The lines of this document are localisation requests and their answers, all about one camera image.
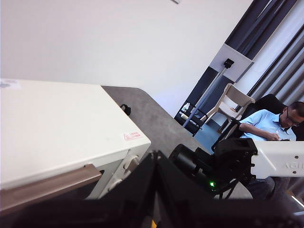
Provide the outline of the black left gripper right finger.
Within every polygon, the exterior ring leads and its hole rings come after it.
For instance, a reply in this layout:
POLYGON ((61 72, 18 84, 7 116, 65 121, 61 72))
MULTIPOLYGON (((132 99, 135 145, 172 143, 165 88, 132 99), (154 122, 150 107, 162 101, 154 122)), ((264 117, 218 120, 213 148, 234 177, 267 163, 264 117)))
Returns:
POLYGON ((154 151, 161 218, 155 228, 302 228, 284 206, 250 199, 213 199, 186 178, 160 151, 154 151))

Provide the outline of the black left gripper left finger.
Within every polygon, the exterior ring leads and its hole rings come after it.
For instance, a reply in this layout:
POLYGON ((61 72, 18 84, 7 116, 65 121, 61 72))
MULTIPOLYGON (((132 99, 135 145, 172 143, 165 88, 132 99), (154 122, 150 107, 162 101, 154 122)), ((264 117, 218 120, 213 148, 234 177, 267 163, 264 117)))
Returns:
POLYGON ((151 228, 157 153, 100 199, 58 199, 32 204, 0 218, 2 228, 151 228))

